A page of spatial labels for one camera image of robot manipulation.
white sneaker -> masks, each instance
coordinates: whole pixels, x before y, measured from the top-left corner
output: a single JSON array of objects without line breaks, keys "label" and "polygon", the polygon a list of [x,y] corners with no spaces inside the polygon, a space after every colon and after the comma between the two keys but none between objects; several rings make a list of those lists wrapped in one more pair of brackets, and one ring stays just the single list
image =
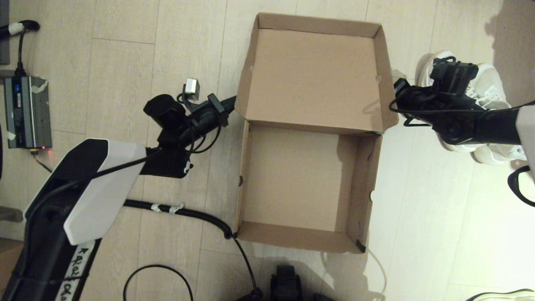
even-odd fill
[{"label": "white sneaker", "polygon": [[[485,109],[511,108],[506,100],[502,81],[496,68],[489,63],[477,66],[479,71],[468,87],[467,96],[475,99],[476,104]],[[526,160],[522,146],[507,144],[480,145],[473,152],[473,156],[478,162],[491,165],[499,165],[512,160]]]},{"label": "white sneaker", "polygon": [[[422,68],[422,71],[420,72],[420,76],[418,77],[418,85],[420,87],[430,87],[433,85],[434,80],[431,78],[431,72],[433,71],[433,61],[436,58],[446,58],[455,55],[448,50],[440,51],[432,55],[429,60],[425,63],[424,67]],[[442,146],[452,152],[459,152],[459,153],[471,153],[476,150],[476,148],[482,144],[461,144],[461,145],[452,145],[445,143],[442,138],[440,138],[440,135],[438,135],[440,144]]]},{"label": "white sneaker", "polygon": [[475,295],[467,301],[535,301],[535,292],[530,289],[508,293],[486,292]]},{"label": "white sneaker", "polygon": [[[433,61],[435,58],[446,58],[455,55],[451,51],[441,51],[432,55],[425,63],[420,76],[418,85],[429,87],[433,85],[433,79],[430,75],[433,71]],[[478,64],[476,77],[468,84],[466,95],[476,100],[476,104],[484,109],[502,110],[508,109],[511,105],[507,102],[503,85],[496,68],[489,63]],[[524,149],[518,145],[499,145],[499,144],[462,144],[451,145],[445,143],[439,135],[442,146],[454,152],[471,153],[477,161],[485,164],[503,164],[511,160],[526,160]]]},{"label": "white sneaker", "polygon": [[476,100],[476,104],[484,109],[509,109],[503,84],[496,68],[489,63],[477,65],[479,71],[476,78],[470,81],[466,95]]}]

wooden floor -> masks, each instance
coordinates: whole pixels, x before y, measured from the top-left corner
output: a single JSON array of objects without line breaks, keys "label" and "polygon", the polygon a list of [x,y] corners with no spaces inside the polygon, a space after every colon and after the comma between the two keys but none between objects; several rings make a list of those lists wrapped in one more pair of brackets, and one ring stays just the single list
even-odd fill
[{"label": "wooden floor", "polygon": [[[187,77],[200,80],[202,97],[235,95],[257,12],[380,22],[394,77],[416,79],[430,53],[449,49],[462,61],[495,62],[510,103],[535,95],[533,1],[12,0],[11,21],[42,25],[24,46],[29,73],[50,81],[53,149],[41,159],[55,166],[86,137],[155,146],[159,128],[142,108],[155,95],[178,94]],[[11,41],[13,62],[17,42]],[[6,137],[3,113],[0,119]],[[240,130],[232,117],[214,148],[193,158],[185,179],[139,177],[132,197],[184,202],[231,222]],[[2,143],[0,205],[23,209],[47,173],[27,151]],[[312,292],[337,301],[465,300],[482,291],[535,287],[535,209],[509,191],[511,165],[475,163],[444,150],[430,129],[401,125],[386,132],[380,160],[369,252],[244,242],[266,294],[280,263],[296,267],[307,300]],[[522,186],[535,196],[529,176]],[[21,239],[22,229],[0,222],[3,237]],[[123,208],[82,299],[121,300],[130,273],[156,263],[181,271],[198,301],[233,300],[250,290],[238,250],[212,225]],[[128,291],[130,301],[188,298],[179,278],[163,270],[141,272]]]}]

open cardboard box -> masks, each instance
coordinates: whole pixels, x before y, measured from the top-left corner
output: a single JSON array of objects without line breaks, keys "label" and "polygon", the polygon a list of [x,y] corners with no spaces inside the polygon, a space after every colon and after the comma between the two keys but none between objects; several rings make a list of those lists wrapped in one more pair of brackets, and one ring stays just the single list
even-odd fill
[{"label": "open cardboard box", "polygon": [[380,24],[259,13],[236,103],[246,119],[238,237],[365,252],[393,99]]}]

black object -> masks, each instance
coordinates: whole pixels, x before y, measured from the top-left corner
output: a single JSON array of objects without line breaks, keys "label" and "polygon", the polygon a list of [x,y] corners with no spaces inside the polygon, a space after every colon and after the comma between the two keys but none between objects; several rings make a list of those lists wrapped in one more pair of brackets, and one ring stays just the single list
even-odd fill
[{"label": "black object", "polygon": [[[41,25],[39,25],[37,21],[33,21],[33,20],[19,21],[19,23],[22,23],[23,26],[34,31],[38,31],[41,28]],[[1,26],[0,27],[0,40],[6,39],[10,36],[11,34],[9,33],[9,25]]]},{"label": "black object", "polygon": [[[38,77],[4,80],[4,98],[9,148],[52,147],[47,81]],[[43,87],[38,92],[32,87]]]},{"label": "black object", "polygon": [[486,295],[486,294],[497,294],[497,295],[508,295],[508,294],[514,294],[516,292],[521,292],[521,291],[533,291],[533,290],[530,290],[530,289],[521,289],[521,290],[515,290],[515,291],[512,291],[512,292],[482,292],[480,294],[477,294],[469,299],[467,299],[466,301],[474,301],[475,299],[477,299],[478,297],[481,297],[483,295]]},{"label": "black object", "polygon": [[[227,125],[228,114],[232,112],[234,102],[235,97],[232,97],[222,104],[211,95],[207,104],[199,105],[189,116],[182,119],[186,120],[187,124],[181,124],[171,131],[162,131],[169,134],[166,136],[169,140],[163,140],[160,148],[147,148],[146,157],[112,168],[98,171],[108,155],[106,140],[88,139],[72,149],[53,171],[26,211],[24,248],[2,300],[55,300],[58,295],[60,297],[69,295],[69,300],[78,300],[101,240],[89,242],[90,247],[85,244],[72,246],[66,237],[63,225],[89,182],[143,162],[146,164],[142,174],[176,178],[185,176],[192,167],[189,163],[192,152],[187,152],[185,146],[191,144],[193,149],[196,135],[205,136],[209,131]],[[180,111],[165,99],[157,100],[155,103],[169,106],[185,116],[185,111]],[[165,110],[149,106],[147,111],[165,128],[172,124],[168,122],[173,121],[172,115],[171,118],[162,120]],[[186,131],[191,135],[180,135]],[[141,203],[129,202],[135,205],[134,207],[144,206]],[[169,212],[171,207],[160,205],[160,208]],[[224,231],[225,238],[234,238],[230,227],[213,216],[187,209],[182,209],[179,214],[216,224]],[[251,300],[259,300],[262,293],[256,286],[250,264],[239,242],[234,240],[251,274],[254,288],[250,294]]]},{"label": "black object", "polygon": [[[51,195],[51,192],[72,180],[79,180],[98,172],[107,156],[107,141],[86,140],[75,147],[63,159],[64,164],[49,177],[26,211],[27,220],[24,248],[17,261],[2,300],[54,300],[67,278],[71,259],[77,246],[72,246],[63,224],[80,198],[87,183]],[[79,283],[67,290],[77,300],[82,292],[88,271],[98,250],[100,239],[79,271]]]},{"label": "black object", "polygon": [[[124,206],[126,206],[126,207],[134,207],[134,208],[140,208],[140,209],[146,209],[146,210],[153,210],[153,208],[152,208],[153,205],[156,205],[156,204],[150,203],[150,202],[145,202],[145,201],[136,201],[136,200],[128,200],[128,199],[125,201],[125,204],[124,204]],[[161,204],[157,205],[157,207],[161,212],[164,212],[164,213],[169,213],[171,208],[172,208],[169,205],[161,205]],[[196,219],[200,219],[200,220],[209,222],[209,223],[215,225],[216,227],[218,227],[219,229],[221,229],[221,231],[223,231],[225,239],[234,239],[234,242],[236,243],[236,246],[238,246],[238,248],[240,249],[240,252],[241,252],[241,254],[243,256],[243,259],[244,259],[244,261],[245,261],[245,263],[247,265],[247,269],[249,271],[249,276],[251,277],[251,282],[253,284],[253,290],[251,291],[251,293],[241,297],[238,301],[257,301],[257,300],[261,300],[262,299],[262,295],[263,294],[262,294],[261,289],[256,285],[255,275],[253,274],[253,270],[251,269],[251,265],[249,263],[249,260],[247,259],[247,256],[245,255],[245,252],[243,251],[243,248],[241,247],[240,243],[238,242],[238,240],[236,239],[236,237],[232,233],[232,228],[228,224],[226,224],[224,221],[218,219],[215,216],[212,216],[212,215],[210,215],[208,213],[199,212],[199,211],[196,211],[196,210],[182,208],[182,209],[176,210],[174,213],[177,214],[177,215],[194,217]]]},{"label": "black object", "polygon": [[2,170],[4,170],[4,147],[2,145],[2,126],[0,125],[0,179],[2,179]]},{"label": "black object", "polygon": [[271,301],[303,301],[301,278],[293,266],[277,266],[271,276]]},{"label": "black object", "polygon": [[[207,151],[215,143],[222,126],[228,125],[228,114],[234,110],[236,97],[219,102],[213,94],[201,104],[192,104],[183,97],[184,104],[190,111],[186,116],[184,107],[172,96],[158,95],[151,99],[143,108],[161,128],[158,147],[161,155],[154,158],[141,170],[141,175],[153,175],[172,178],[183,178],[193,167],[189,155]],[[204,139],[214,129],[218,134],[214,141],[205,149],[196,151],[194,143]]]},{"label": "black object", "polygon": [[394,84],[396,99],[389,107],[404,114],[405,126],[420,126],[410,124],[413,119],[423,121],[452,145],[521,144],[515,125],[519,108],[485,110],[465,95],[478,72],[476,65],[456,62],[454,57],[435,59],[433,64],[433,86],[410,86],[405,79]]},{"label": "black object", "polygon": [[126,290],[128,289],[128,284],[130,283],[130,280],[132,280],[132,277],[134,277],[134,275],[137,274],[139,271],[142,271],[142,270],[147,269],[147,268],[163,268],[163,269],[170,270],[173,273],[175,273],[178,276],[180,276],[180,278],[182,278],[182,280],[184,281],[184,283],[186,284],[186,286],[188,288],[189,300],[193,301],[192,288],[189,286],[189,282],[186,280],[186,278],[179,271],[175,270],[174,268],[171,268],[171,267],[168,267],[168,266],[164,266],[164,265],[148,265],[148,266],[140,267],[139,269],[135,270],[135,272],[133,272],[130,275],[130,277],[128,277],[128,280],[126,280],[125,287],[123,288],[123,301],[126,301]]},{"label": "black object", "polygon": [[334,301],[331,298],[327,298],[323,296],[322,294],[314,294],[314,301]]},{"label": "black object", "polygon": [[518,185],[518,176],[526,171],[529,171],[530,167],[528,165],[518,168],[517,170],[513,171],[512,174],[509,175],[507,178],[507,184],[509,185],[509,188],[513,191],[513,193],[524,203],[531,207],[535,207],[535,202],[530,201],[528,198],[526,198],[522,192],[520,192],[520,187]]},{"label": "black object", "polygon": [[22,29],[22,32],[20,33],[19,38],[19,59],[17,61],[17,68],[15,69],[15,76],[16,77],[25,77],[26,71],[24,70],[24,65],[22,63],[22,42],[24,40],[24,34],[27,30],[32,29],[35,31],[38,31],[41,28],[41,25],[37,23],[36,21],[26,20],[20,22],[24,25],[24,28]]},{"label": "black object", "polygon": [[[9,24],[9,12],[9,0],[0,0],[0,32],[4,25]],[[9,41],[0,39],[0,64],[9,65],[10,63]]]},{"label": "black object", "polygon": [[48,166],[46,166],[43,162],[39,161],[39,159],[37,158],[37,155],[34,155],[33,157],[34,157],[35,162],[37,162],[39,165],[41,165],[46,171],[52,172],[52,169],[50,169]]}]

power supply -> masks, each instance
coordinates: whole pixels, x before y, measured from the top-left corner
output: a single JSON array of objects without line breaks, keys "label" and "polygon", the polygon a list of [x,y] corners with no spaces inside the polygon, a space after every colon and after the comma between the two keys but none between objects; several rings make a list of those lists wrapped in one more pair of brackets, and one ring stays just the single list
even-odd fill
[{"label": "power supply", "polygon": [[39,77],[4,80],[9,148],[52,147],[48,82]]}]

